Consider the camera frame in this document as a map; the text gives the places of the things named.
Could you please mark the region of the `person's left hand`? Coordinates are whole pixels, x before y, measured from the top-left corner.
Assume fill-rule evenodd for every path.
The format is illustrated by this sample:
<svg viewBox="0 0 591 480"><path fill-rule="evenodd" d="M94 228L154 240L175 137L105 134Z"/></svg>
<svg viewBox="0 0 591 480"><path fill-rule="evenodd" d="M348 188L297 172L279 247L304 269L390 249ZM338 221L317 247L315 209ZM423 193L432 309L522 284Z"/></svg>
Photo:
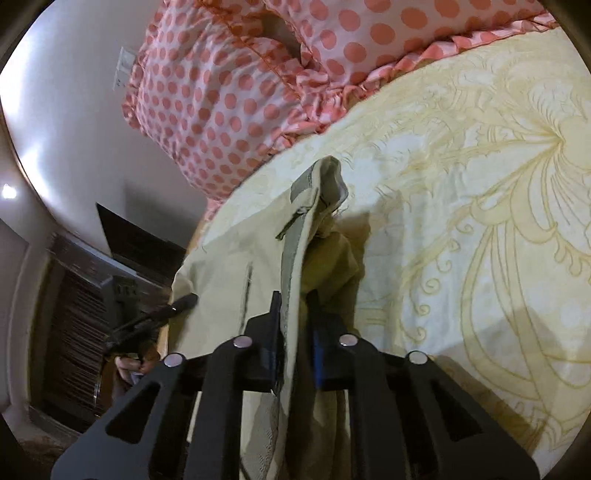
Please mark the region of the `person's left hand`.
<svg viewBox="0 0 591 480"><path fill-rule="evenodd" d="M118 379L126 385L133 385L133 378L147 375L160 361L160 354L153 343L145 346L139 359L128 355L116 356L114 365Z"/></svg>

